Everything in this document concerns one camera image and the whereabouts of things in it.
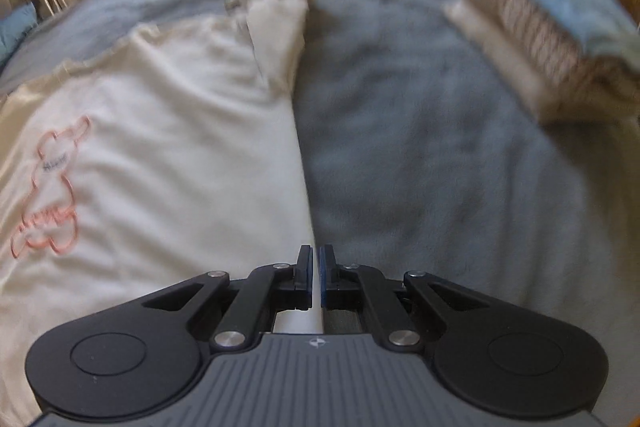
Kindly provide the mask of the grey bed blanket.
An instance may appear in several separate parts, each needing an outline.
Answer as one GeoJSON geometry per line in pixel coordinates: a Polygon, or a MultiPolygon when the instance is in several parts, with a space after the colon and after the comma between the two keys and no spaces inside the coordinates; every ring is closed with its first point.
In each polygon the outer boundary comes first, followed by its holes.
{"type": "MultiPolygon", "coordinates": [[[[314,243],[574,324],[608,355],[594,411],[639,413],[639,127],[539,126],[446,19],[449,0],[314,0],[293,110],[314,243]]],[[[139,25],[226,0],[82,0],[35,29],[2,100],[139,25]]]]}

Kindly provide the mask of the teal pillow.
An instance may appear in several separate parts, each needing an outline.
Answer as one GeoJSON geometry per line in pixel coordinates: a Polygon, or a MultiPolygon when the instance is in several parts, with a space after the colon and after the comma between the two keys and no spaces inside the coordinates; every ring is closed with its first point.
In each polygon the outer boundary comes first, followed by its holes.
{"type": "Polygon", "coordinates": [[[26,3],[11,12],[0,26],[0,67],[5,68],[22,42],[38,26],[35,5],[26,3]]]}

